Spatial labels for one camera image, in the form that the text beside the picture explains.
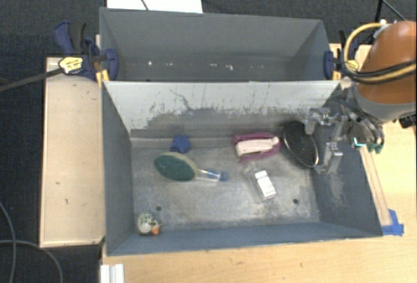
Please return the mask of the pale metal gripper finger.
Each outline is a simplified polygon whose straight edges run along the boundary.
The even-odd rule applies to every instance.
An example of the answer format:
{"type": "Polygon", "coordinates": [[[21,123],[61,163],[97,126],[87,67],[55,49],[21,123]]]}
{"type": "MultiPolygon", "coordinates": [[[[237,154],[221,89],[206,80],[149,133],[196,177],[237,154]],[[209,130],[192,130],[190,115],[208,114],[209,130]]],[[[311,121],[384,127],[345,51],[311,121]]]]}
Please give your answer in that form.
{"type": "Polygon", "coordinates": [[[330,126],[340,121],[340,114],[332,113],[330,108],[311,108],[305,120],[305,133],[313,134],[317,125],[330,126]]]}
{"type": "Polygon", "coordinates": [[[338,171],[340,162],[343,159],[343,152],[339,150],[338,143],[330,141],[326,143],[322,157],[314,170],[318,174],[330,174],[338,171]]]}

